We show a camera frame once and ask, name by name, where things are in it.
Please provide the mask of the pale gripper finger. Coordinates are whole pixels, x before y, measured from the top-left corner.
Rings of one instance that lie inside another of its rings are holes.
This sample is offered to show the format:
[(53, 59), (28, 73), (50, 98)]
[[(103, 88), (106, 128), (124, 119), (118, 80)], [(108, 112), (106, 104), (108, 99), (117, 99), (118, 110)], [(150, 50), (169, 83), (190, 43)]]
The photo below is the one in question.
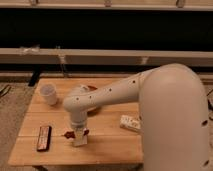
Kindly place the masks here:
[(84, 134), (83, 131), (76, 131), (74, 141), (84, 140), (85, 136), (83, 134)]

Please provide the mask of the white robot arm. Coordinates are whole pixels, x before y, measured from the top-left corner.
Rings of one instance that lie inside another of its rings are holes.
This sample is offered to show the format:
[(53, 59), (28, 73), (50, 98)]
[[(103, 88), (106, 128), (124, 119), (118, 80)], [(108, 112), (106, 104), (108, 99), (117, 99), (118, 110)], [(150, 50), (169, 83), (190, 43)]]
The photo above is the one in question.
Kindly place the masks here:
[(90, 92), (73, 90), (63, 107), (81, 132), (88, 109), (130, 102), (139, 107), (144, 171), (210, 171), (206, 92), (185, 65), (163, 65)]

